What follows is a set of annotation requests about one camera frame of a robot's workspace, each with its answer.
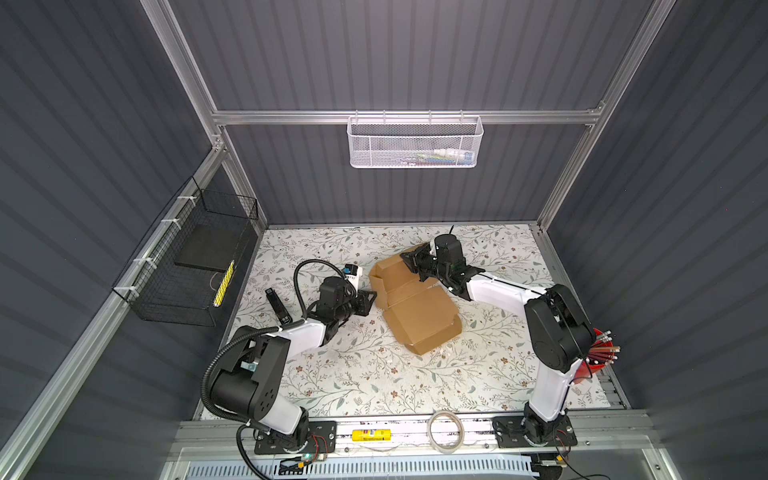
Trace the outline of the brown cardboard paper box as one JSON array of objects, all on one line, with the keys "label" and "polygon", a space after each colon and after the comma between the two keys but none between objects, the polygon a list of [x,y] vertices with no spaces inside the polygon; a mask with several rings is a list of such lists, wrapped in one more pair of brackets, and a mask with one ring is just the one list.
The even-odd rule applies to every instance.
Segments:
[{"label": "brown cardboard paper box", "polygon": [[369,273],[382,311],[398,343],[416,354],[426,354],[462,333],[459,310],[434,278],[420,281],[399,254],[377,262]]}]

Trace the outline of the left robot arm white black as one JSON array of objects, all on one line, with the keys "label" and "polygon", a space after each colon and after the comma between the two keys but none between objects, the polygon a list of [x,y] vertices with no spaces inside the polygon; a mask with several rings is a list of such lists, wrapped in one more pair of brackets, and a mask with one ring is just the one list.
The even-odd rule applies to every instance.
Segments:
[{"label": "left robot arm white black", "polygon": [[279,393],[287,362],[328,344],[351,317],[367,316],[376,298],[376,292],[332,276],[300,319],[280,327],[239,328],[204,371],[203,406],[220,418],[306,437],[306,410]]}]

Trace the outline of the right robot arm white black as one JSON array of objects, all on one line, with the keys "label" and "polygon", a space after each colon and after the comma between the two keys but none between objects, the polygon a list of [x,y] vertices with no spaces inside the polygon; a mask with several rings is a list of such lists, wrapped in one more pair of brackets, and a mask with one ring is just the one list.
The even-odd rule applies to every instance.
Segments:
[{"label": "right robot arm white black", "polygon": [[451,233],[400,257],[422,282],[436,279],[457,297],[524,317],[539,361],[527,411],[541,423],[551,423],[564,413],[570,385],[596,340],[591,322],[568,286],[531,287],[494,276],[470,265],[461,242]]}]

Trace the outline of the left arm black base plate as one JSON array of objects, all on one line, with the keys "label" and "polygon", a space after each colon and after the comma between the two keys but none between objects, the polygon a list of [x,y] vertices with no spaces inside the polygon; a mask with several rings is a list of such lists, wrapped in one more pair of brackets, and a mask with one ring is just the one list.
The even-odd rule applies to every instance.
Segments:
[{"label": "left arm black base plate", "polygon": [[309,420],[300,422],[292,434],[284,434],[275,429],[268,433],[259,431],[253,452],[256,455],[333,453],[336,449],[337,427],[335,421]]}]

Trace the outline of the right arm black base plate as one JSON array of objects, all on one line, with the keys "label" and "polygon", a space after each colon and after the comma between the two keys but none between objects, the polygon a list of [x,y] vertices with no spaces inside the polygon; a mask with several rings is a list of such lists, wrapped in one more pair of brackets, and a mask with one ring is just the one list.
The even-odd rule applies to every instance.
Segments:
[{"label": "right arm black base plate", "polygon": [[535,415],[501,415],[491,419],[500,448],[574,447],[578,439],[567,415],[544,422]]}]

